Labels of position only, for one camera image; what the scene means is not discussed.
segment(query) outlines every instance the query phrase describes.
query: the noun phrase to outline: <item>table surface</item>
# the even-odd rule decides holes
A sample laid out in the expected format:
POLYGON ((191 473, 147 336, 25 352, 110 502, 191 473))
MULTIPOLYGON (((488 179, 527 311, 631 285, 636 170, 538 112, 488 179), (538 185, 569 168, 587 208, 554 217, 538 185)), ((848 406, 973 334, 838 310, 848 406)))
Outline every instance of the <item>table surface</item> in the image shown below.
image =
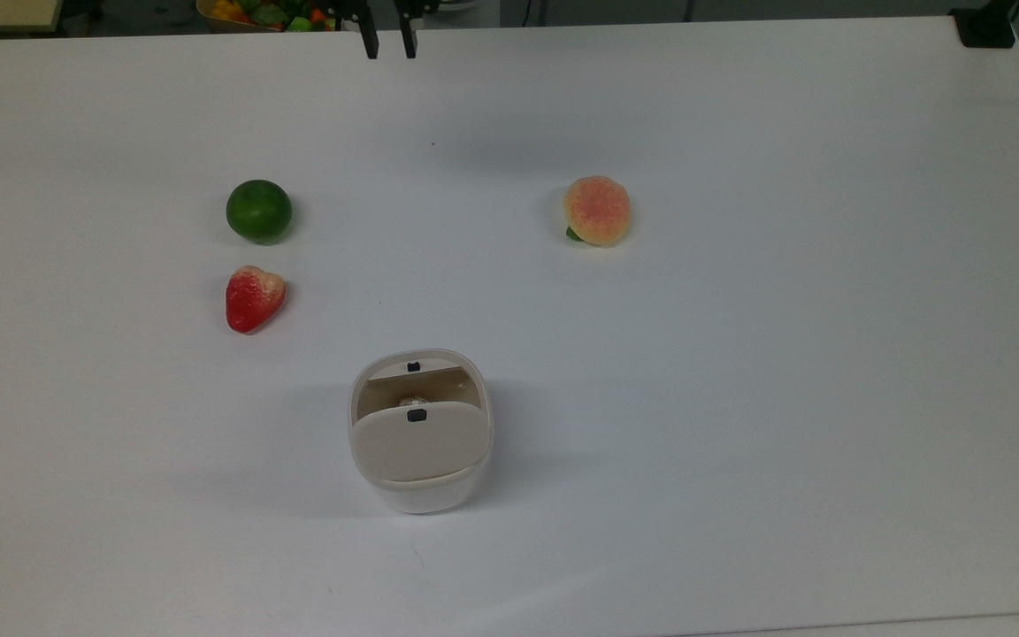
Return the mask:
POLYGON ((0 634, 694 634, 1019 613, 1019 48, 949 17, 0 42, 0 634), (603 173, 613 249, 564 237, 603 173), (223 219, 275 178, 282 244, 223 219), (223 319, 240 265, 290 298, 223 319), (345 403, 445 347, 477 499, 345 403))
POLYGON ((0 31, 53 31, 61 0, 0 0, 0 31))
POLYGON ((1019 637, 1019 616, 738 633, 739 637, 1008 637, 1009 634, 1019 637))

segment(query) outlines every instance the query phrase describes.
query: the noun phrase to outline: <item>green lime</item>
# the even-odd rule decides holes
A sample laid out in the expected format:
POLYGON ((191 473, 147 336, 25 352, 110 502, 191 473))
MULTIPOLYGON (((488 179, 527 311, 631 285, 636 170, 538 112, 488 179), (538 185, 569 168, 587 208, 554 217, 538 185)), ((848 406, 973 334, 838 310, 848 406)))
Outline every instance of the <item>green lime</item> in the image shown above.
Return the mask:
POLYGON ((285 28, 285 31, 312 31, 312 24, 306 17, 296 16, 293 21, 285 28))
POLYGON ((290 198, 280 185, 265 178, 239 184, 226 199, 226 222, 256 244, 271 244, 280 237, 293 218, 290 198))

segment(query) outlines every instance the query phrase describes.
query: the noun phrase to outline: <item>object inside container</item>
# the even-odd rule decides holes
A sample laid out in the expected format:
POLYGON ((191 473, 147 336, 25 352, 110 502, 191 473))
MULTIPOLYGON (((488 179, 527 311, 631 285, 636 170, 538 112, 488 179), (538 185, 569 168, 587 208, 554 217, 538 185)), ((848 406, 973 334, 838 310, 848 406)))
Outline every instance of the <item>object inside container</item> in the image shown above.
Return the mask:
POLYGON ((427 403, 467 403, 481 409, 478 387, 474 379, 462 367, 436 366, 440 360, 425 362, 427 372, 409 372, 408 374, 387 375, 384 378, 372 376, 360 391, 360 402, 357 404, 357 420, 368 414, 400 407, 412 399, 422 399, 427 403))

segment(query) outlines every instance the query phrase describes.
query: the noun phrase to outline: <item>open lid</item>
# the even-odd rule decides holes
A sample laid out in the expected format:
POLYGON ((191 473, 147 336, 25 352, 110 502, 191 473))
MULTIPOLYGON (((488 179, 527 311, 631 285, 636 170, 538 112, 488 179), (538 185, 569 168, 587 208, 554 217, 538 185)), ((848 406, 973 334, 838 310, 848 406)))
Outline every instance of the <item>open lid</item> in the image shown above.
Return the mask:
POLYGON ((380 486, 462 479, 493 440, 481 374, 449 351, 377 360, 353 386, 348 439, 361 474, 380 486))

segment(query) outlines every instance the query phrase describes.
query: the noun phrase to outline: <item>strawberry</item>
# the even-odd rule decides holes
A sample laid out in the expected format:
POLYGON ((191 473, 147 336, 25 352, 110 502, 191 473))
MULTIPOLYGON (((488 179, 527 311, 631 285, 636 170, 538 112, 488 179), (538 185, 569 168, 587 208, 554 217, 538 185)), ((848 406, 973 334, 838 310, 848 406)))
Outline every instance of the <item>strawberry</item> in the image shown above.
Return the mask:
POLYGON ((268 321, 285 301, 285 279, 244 265, 226 283, 226 323, 235 332, 248 333, 268 321))

